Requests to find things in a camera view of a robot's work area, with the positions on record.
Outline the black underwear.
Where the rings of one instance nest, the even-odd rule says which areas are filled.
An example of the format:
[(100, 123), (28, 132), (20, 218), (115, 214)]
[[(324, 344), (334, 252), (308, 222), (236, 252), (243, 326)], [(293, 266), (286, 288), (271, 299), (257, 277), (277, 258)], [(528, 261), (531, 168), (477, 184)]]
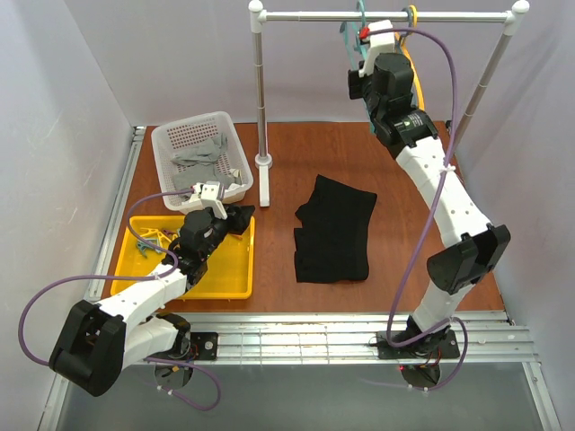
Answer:
[(322, 175), (296, 211), (294, 264), (299, 283), (361, 282), (368, 278), (368, 227), (377, 194)]

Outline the teal plastic hanger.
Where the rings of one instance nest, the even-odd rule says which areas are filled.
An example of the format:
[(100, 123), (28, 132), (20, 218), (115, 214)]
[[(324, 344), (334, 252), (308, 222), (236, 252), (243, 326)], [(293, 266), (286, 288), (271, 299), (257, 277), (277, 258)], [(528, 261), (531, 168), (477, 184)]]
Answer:
[(360, 13), (359, 21), (342, 22), (339, 29), (352, 70), (358, 70), (359, 60), (365, 60), (367, 58), (367, 49), (361, 45), (358, 38), (359, 30), (363, 27), (367, 27), (367, 18), (365, 16), (366, 8), (363, 0), (356, 2), (356, 11)]

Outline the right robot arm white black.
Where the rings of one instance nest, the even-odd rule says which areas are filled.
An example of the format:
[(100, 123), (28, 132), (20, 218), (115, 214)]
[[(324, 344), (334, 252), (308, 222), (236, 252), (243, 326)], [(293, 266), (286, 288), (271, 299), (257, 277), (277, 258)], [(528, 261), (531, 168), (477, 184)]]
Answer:
[(380, 332), (381, 357), (427, 356), (451, 339), (450, 321), (465, 296), (492, 272), (510, 242), (468, 195), (428, 114), (412, 102), (414, 72), (405, 55), (380, 53), (349, 72), (349, 96), (367, 105), (376, 138), (407, 173), (438, 227), (442, 251), (427, 260), (429, 286), (398, 333)]

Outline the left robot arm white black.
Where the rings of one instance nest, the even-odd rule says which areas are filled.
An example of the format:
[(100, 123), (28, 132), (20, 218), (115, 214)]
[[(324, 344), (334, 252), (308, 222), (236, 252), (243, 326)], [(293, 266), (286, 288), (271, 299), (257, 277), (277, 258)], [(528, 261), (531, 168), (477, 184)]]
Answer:
[(123, 369), (149, 356), (189, 357), (190, 324), (160, 309), (203, 278), (209, 257), (227, 235), (248, 229), (255, 208), (226, 205), (224, 210), (226, 218), (210, 208), (188, 213), (148, 280), (98, 303), (75, 304), (50, 355), (49, 368), (100, 396)]

